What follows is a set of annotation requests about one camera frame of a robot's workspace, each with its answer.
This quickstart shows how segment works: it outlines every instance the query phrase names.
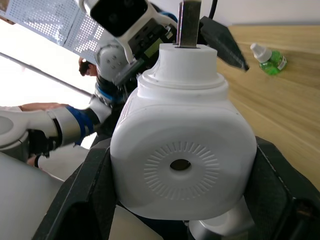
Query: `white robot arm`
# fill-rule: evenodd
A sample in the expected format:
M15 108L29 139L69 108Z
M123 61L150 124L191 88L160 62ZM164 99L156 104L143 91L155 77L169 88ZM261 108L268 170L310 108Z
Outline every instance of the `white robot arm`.
M97 97L84 110L71 106L33 112L0 110L0 152L23 162L33 155L48 156L94 133L110 115L111 108Z

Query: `green liquid bottle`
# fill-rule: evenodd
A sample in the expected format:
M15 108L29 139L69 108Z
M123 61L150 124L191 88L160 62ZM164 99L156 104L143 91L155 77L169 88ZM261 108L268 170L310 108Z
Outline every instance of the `green liquid bottle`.
M268 49L257 43L253 43L250 48L255 59L259 61L260 68L269 75L280 73L287 65L287 59L279 51Z

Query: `circular hole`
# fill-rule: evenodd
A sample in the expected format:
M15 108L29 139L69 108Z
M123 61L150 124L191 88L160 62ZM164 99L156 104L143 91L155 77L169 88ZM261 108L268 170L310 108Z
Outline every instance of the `circular hole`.
M178 159L170 164L170 168L176 171L184 171L190 168L191 163L185 159Z

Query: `white wall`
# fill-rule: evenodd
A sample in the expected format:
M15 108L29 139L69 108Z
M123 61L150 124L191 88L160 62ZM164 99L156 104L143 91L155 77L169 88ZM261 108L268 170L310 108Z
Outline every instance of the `white wall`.
M178 16L181 0L150 0ZM212 0L202 0L208 16ZM320 24L320 0L218 0L214 19L236 24Z

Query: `white bottle cap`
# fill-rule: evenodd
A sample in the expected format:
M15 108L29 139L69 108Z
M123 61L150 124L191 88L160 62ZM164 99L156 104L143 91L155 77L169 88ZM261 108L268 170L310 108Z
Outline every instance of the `white bottle cap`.
M265 46L260 46L257 43L253 43L250 47L253 52L255 59L260 63L265 63L272 56L272 51Z

